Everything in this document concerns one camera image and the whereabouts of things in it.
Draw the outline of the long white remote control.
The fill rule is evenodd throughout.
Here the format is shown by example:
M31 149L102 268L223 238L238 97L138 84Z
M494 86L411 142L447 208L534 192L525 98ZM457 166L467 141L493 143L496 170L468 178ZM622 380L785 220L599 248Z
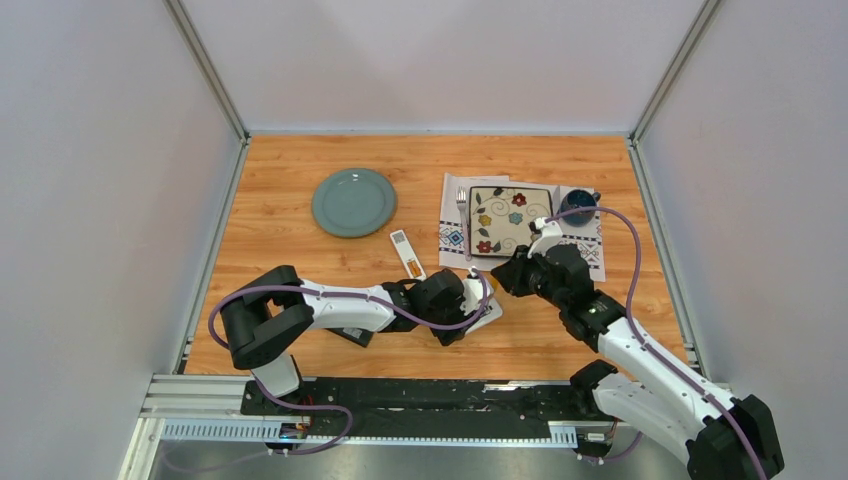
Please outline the long white remote control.
M395 250L398 254L398 257L399 257L408 277L411 278L409 276L407 270L406 270L406 263L410 260L416 260L420 264L420 267L421 267L425 277L423 279L415 279L415 280L425 280L427 278L426 272L424 271L423 266L422 266L419 258L417 257L414 249L412 248L411 243L410 243L406 233L403 230L393 231L393 232L390 233L390 240L392 241L392 244L393 244L393 246L394 246L394 248L395 248Z

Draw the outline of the short white remote control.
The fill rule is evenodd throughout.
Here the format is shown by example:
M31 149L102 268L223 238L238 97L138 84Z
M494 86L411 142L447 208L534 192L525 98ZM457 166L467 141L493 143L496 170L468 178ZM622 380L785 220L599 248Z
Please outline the short white remote control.
M492 323L498 318L503 316L503 308L499 304L499 302L495 298L491 298L487 304L485 313L473 324L471 324L465 331L466 334L471 334L472 332Z

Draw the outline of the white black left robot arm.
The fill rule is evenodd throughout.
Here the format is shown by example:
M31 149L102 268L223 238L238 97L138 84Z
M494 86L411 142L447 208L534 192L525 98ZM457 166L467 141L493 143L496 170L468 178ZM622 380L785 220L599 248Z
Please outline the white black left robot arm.
M269 404L291 415L304 405L306 390L289 348L304 332L397 333L426 326L454 338L482 318L492 292L476 269L466 278L445 269L423 280L346 288L307 281L282 265L224 297L208 326L213 339L229 350L233 366L250 371ZM222 322L222 334L214 330L216 320Z

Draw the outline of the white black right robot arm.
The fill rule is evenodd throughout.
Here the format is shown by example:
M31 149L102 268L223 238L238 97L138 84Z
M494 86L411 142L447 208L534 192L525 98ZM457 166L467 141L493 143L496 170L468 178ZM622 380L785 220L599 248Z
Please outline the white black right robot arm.
M509 294L556 307L567 332L600 354L570 379L576 414L630 424L680 460L692 479L772 479L784 470L769 407L713 384L656 342L595 287L575 246L544 254L521 246L492 275Z

